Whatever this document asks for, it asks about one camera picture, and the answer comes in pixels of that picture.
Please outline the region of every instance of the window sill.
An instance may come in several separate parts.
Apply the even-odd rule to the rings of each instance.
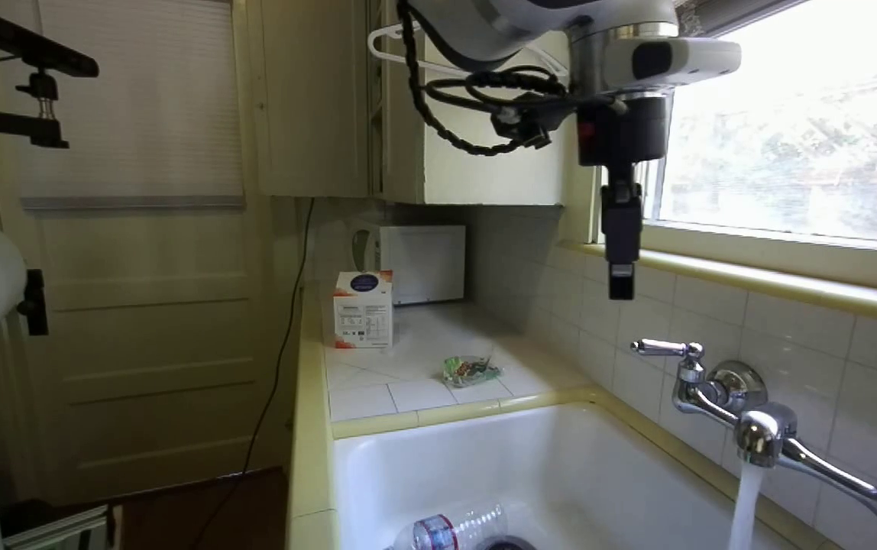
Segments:
[[[571,248],[584,254],[602,254],[598,244],[571,244]],[[642,266],[656,266],[656,270],[670,270],[670,272],[683,272],[695,278],[725,282],[725,285],[738,285],[746,291],[791,296],[791,301],[877,318],[877,287],[787,276],[775,270],[753,270],[753,266],[696,261],[696,257],[661,254],[661,250],[642,250]]]

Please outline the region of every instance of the drain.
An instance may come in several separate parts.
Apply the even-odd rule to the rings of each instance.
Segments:
[[[494,534],[477,544],[477,550],[535,550],[526,539]]]

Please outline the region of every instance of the sink basin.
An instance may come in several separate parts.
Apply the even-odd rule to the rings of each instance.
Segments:
[[[538,550],[725,550],[735,501],[592,404],[332,444],[342,550],[381,550],[450,504],[502,504]],[[754,550],[791,548],[757,522]]]

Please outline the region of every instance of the floor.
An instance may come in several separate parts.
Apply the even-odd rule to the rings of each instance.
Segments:
[[[142,494],[124,501],[119,550],[285,550],[285,512],[285,470]]]

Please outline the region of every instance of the wall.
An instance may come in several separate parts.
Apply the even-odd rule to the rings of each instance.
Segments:
[[[739,470],[732,433],[677,413],[677,363],[634,357],[634,339],[695,339],[710,347],[710,366],[728,357],[757,366],[817,453],[877,479],[877,318],[651,266],[640,272],[636,304],[608,304],[602,257],[561,248],[555,214],[482,214],[475,229],[477,307],[728,470]],[[877,548],[877,521],[811,478],[771,470],[764,491],[845,548]]]

